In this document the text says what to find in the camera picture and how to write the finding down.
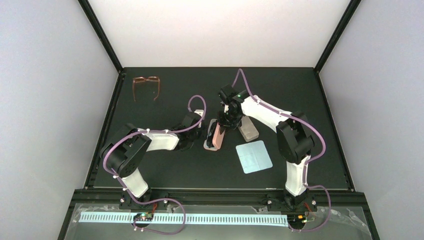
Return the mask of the pink glasses case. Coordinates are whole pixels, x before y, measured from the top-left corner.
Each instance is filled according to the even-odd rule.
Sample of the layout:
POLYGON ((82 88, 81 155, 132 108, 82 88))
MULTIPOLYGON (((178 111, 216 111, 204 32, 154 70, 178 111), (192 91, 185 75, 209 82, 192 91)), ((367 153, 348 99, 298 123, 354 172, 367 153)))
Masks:
POLYGON ((212 143, 213 143, 215 149, 205 149, 204 148, 204 143, 205 143, 206 140, 203 143, 203 148, 205 150, 213 151, 213 152, 216 152, 216 151, 220 150, 221 147, 222 147, 222 144, 223 144, 223 139, 224 139, 224 136, 225 136, 225 132, 226 132, 226 127, 221 126, 219 124, 218 120, 217 120, 217 125, 216 125, 216 129, 215 129, 215 132, 214 132, 213 140, 212 140, 212 143))

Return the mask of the grey glasses case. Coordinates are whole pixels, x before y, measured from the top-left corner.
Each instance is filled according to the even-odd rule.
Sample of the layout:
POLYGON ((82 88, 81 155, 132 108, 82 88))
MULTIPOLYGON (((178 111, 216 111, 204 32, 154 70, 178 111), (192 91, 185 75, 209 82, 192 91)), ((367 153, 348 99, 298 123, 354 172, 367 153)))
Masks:
POLYGON ((237 126, 243 139, 248 143, 259 137, 259 131, 248 116, 243 116, 237 126))

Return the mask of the black sunglasses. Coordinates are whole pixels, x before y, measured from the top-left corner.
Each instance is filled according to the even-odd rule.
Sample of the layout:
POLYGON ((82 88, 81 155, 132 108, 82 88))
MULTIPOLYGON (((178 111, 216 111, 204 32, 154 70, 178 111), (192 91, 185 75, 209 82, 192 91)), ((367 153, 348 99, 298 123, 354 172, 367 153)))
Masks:
POLYGON ((213 138, 214 138, 216 127, 217 127, 217 120, 212 119, 209 123, 206 140, 203 145, 206 150, 215 149, 215 146, 213 144, 213 138))

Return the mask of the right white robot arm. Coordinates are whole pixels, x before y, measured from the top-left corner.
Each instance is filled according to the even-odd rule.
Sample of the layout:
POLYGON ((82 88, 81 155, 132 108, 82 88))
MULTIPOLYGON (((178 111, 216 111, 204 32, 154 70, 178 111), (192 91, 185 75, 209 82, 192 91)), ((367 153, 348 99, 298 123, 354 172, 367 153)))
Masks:
POLYGON ((290 209, 299 209, 307 197, 307 161, 315 146, 312 130, 306 126, 307 118, 302 112, 291 113, 276 108, 250 96, 247 90, 238 92, 231 85, 223 86, 218 96, 224 110, 217 121, 220 129, 236 129, 243 126, 243 118, 250 117, 272 129, 276 134, 277 147, 286 161, 284 202, 290 209))

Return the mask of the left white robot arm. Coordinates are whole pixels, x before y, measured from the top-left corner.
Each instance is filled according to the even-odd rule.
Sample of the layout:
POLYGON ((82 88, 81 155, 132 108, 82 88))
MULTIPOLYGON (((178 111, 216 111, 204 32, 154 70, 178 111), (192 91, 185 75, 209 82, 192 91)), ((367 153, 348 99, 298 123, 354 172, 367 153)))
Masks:
POLYGON ((190 149, 205 130, 204 121, 199 122, 204 114, 201 109, 190 111, 180 124, 163 132, 127 123, 102 147, 99 157, 105 169, 117 175, 124 188, 138 199, 150 190, 139 171, 143 156, 150 151, 190 149))

